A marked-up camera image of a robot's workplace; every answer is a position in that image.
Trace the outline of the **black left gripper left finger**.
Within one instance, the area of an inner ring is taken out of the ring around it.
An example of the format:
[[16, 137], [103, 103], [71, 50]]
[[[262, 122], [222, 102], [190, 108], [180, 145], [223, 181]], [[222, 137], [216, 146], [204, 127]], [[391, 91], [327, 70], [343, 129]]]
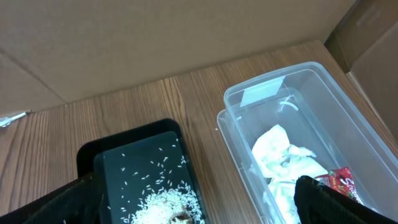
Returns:
[[99, 223], [103, 190], [94, 173], [86, 174], [1, 217], [1, 224]]

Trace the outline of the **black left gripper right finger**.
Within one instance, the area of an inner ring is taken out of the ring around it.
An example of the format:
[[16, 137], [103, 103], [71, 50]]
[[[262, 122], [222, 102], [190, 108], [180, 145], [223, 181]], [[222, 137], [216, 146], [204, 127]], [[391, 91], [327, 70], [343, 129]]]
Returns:
[[294, 203], [302, 224], [397, 224], [306, 175], [296, 181]]

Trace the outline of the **red snack wrapper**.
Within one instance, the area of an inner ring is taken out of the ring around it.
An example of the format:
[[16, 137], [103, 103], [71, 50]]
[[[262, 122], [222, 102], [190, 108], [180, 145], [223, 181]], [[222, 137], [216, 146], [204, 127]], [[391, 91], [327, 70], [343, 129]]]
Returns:
[[363, 204], [356, 191], [353, 175], [348, 167], [329, 170], [327, 174], [318, 175], [315, 180], [327, 185], [331, 189]]

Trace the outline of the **white napkin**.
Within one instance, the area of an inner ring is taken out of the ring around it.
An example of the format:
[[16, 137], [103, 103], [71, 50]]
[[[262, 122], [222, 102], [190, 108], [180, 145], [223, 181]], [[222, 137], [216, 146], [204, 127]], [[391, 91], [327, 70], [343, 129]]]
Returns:
[[303, 175], [316, 177], [327, 173], [315, 160], [316, 154], [291, 144], [285, 129], [278, 124], [257, 139], [252, 154], [269, 181], [268, 188], [284, 221], [300, 223], [294, 203], [296, 181]]

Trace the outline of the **rice food scraps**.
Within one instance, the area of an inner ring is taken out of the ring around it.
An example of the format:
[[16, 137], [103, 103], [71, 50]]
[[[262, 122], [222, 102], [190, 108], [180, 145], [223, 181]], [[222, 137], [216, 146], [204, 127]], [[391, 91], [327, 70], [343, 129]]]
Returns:
[[205, 223], [180, 144], [119, 147], [103, 162], [113, 223], [169, 223], [183, 212]]

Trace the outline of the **brown food chunk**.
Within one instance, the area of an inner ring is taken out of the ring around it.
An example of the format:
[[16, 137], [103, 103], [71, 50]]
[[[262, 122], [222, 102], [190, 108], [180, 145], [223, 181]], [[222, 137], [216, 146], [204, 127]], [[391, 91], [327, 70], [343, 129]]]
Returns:
[[193, 223], [192, 218], [190, 217], [189, 214], [185, 212], [175, 214], [169, 220], [169, 224], [192, 224], [192, 223]]

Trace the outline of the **black tray bin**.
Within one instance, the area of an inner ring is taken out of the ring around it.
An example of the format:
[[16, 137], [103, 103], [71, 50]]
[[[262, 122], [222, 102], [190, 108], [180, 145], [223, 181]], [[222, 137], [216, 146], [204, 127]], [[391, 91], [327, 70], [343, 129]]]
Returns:
[[178, 123], [162, 119], [84, 144], [78, 176], [97, 177], [99, 223], [209, 223]]

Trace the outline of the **clear plastic bin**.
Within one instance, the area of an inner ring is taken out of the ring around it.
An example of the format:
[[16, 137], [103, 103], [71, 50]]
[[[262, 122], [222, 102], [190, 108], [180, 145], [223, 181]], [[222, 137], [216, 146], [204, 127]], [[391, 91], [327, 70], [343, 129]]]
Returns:
[[322, 65], [259, 75], [227, 89], [224, 103], [218, 126], [262, 223], [286, 223], [252, 154], [277, 124], [327, 173], [348, 167], [363, 205], [397, 220], [397, 158]]

